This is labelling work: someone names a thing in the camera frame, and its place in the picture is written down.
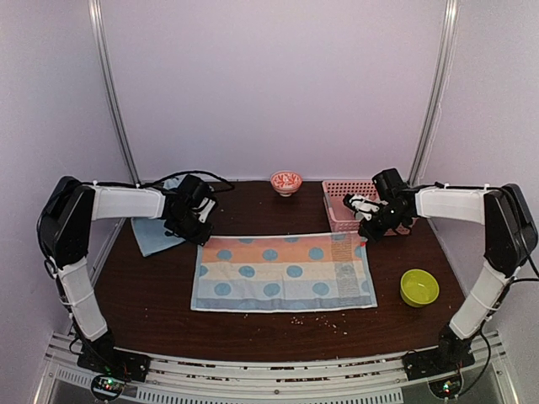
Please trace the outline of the aluminium frame post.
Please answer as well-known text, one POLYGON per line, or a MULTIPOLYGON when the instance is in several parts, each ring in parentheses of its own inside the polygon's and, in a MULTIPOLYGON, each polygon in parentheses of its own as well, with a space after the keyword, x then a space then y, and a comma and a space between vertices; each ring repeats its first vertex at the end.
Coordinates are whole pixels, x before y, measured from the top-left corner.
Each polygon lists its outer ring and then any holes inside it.
POLYGON ((125 131, 125 124, 122 117, 120 103, 114 83, 113 71, 110 64, 109 50, 103 20, 102 2, 99 0, 89 0, 88 11, 90 23, 93 30, 94 41, 97 47, 99 65, 104 81, 106 100, 107 104, 109 105, 109 112, 115 129, 115 134, 119 142, 120 154, 126 165, 130 181, 132 181, 133 183, 139 183, 140 176, 138 174, 135 160, 125 131))
POLYGON ((419 184, 421 178, 424 176, 434 144, 435 132, 441 114, 441 102, 450 76, 451 63, 454 55, 458 14, 459 2, 457 0, 447 0, 440 35, 439 51, 435 64, 435 74, 419 135, 419 142, 408 175, 408 182, 413 185, 419 184))

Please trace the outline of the pink plastic basket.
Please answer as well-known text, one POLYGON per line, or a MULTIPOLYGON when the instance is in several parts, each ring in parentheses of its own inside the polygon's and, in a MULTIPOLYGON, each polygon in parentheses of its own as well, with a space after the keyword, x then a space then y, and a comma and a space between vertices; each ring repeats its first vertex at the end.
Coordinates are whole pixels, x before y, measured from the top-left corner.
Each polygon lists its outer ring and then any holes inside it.
POLYGON ((359 195, 376 203, 382 202, 371 180, 325 180, 322 187, 323 202, 332 232, 360 230, 363 215, 355 213, 344 204, 347 194, 359 195))

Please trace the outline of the blue polka dot towel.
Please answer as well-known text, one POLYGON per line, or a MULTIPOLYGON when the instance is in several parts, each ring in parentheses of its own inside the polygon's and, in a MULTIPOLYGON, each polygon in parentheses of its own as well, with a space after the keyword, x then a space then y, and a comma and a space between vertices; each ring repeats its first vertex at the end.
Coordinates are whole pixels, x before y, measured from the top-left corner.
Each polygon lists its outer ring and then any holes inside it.
POLYGON ((193 311, 297 313, 377 306, 355 232, 212 237, 197 250, 193 311))

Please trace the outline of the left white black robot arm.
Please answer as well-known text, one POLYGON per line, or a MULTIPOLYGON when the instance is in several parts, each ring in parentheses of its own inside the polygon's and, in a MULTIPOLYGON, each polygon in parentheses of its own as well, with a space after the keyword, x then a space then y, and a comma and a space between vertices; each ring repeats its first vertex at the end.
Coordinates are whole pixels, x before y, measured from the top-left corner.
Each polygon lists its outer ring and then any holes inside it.
POLYGON ((172 189, 159 183, 90 183, 71 176, 59 180, 36 224, 38 244, 88 359, 102 373, 114 373, 121 356, 88 276, 92 224, 121 218, 162 220, 167 236, 202 246, 213 231, 208 217, 217 205, 214 189, 198 173, 186 173, 172 189))

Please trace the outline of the right aluminium frame post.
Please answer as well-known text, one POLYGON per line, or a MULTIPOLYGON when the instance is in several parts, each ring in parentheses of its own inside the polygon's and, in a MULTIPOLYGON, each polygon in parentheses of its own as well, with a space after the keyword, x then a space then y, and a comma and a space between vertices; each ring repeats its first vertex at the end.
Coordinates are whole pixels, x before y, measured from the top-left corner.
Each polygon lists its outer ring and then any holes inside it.
POLYGON ((441 114, 441 102, 450 76, 451 63, 454 55, 458 14, 459 2, 457 0, 447 0, 440 35, 439 51, 435 64, 435 74, 419 135, 419 142, 408 175, 408 182, 413 185, 419 184, 421 178, 424 176, 434 144, 435 132, 441 114))

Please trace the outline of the plain light blue towel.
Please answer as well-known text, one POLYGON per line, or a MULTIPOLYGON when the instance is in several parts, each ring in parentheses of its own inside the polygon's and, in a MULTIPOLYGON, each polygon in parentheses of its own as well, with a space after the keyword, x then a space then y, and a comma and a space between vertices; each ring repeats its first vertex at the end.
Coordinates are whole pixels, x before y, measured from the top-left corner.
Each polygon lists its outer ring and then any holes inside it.
POLYGON ((185 242, 183 238, 166 235, 164 220, 131 218, 131 228, 144 258, 185 242))

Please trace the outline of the front aluminium rail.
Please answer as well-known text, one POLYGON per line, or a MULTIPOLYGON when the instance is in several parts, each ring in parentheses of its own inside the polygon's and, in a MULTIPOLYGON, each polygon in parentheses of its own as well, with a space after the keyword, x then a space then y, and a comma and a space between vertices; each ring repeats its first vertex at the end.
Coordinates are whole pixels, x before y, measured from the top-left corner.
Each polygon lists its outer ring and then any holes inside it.
POLYGON ((147 378, 119 403, 444 403, 439 389, 461 376, 456 403, 518 403, 497 333, 472 343, 474 364, 410 380, 403 353, 307 362, 238 362, 151 354, 147 378))

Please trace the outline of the lime green bowl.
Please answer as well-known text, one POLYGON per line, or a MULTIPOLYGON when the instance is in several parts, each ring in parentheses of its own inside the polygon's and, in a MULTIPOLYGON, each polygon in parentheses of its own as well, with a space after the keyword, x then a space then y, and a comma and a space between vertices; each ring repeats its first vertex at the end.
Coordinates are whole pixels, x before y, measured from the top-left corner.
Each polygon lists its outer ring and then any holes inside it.
POLYGON ((432 274, 423 269, 413 268, 402 275, 399 292, 408 306, 420 308, 438 299, 440 286, 432 274))

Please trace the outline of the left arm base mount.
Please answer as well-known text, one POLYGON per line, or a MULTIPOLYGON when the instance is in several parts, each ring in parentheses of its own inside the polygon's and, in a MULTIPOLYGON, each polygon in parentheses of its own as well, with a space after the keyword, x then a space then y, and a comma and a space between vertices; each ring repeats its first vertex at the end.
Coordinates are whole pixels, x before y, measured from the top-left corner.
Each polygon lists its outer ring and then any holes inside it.
POLYGON ((108 363, 91 353, 82 353, 77 360, 80 368, 128 382, 144 382, 150 364, 151 359, 147 355, 119 350, 114 351, 113 359, 108 363))

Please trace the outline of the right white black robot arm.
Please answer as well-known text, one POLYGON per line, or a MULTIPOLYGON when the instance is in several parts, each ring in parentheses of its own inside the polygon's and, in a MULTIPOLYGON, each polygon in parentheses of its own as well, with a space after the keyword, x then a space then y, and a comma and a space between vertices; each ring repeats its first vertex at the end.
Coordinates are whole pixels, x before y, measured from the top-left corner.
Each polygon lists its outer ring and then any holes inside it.
POLYGON ((395 168, 381 171, 372 182, 377 201, 348 196, 344 202, 361 216, 359 234, 369 242, 381 240, 387 231, 400 226, 409 228, 415 218, 465 221, 484 229, 481 272, 462 306, 440 332, 431 356, 437 370, 449 371, 499 309, 520 268, 531 261, 538 231, 526 198, 515 183, 500 187, 411 186, 395 168))

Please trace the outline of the left aluminium frame post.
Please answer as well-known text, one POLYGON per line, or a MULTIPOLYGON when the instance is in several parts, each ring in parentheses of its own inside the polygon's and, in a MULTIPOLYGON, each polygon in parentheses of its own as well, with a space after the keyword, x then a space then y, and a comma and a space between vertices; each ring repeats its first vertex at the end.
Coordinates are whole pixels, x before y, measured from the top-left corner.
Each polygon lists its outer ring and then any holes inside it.
POLYGON ((110 64, 109 50, 103 20, 102 2, 99 0, 89 0, 88 11, 90 23, 93 30, 94 41, 97 47, 99 65, 104 81, 106 100, 107 104, 109 105, 109 112, 115 129, 115 134, 119 142, 120 154, 126 165, 130 181, 132 181, 133 183, 139 183, 140 176, 138 174, 135 160, 125 131, 125 124, 122 117, 120 103, 114 83, 113 71, 110 64))

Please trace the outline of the orange patterned ceramic bowl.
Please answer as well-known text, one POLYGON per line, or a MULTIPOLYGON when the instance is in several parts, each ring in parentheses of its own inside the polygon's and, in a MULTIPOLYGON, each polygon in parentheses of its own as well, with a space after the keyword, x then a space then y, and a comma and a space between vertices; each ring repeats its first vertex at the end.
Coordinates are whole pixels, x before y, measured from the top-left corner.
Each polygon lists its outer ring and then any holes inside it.
POLYGON ((282 197, 290 197, 302 186, 302 176, 292 171, 279 171, 270 177, 274 191, 282 197))

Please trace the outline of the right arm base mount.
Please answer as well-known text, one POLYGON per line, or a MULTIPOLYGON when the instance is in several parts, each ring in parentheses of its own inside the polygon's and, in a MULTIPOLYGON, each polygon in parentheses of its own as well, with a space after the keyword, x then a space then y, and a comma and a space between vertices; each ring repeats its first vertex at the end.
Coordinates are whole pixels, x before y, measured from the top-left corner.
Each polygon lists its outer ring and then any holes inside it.
POLYGON ((402 361, 408 381, 455 372, 461 367, 475 364, 472 353, 465 353, 462 359, 451 359, 447 363, 443 362, 438 355, 438 348, 409 351, 402 357, 402 361))

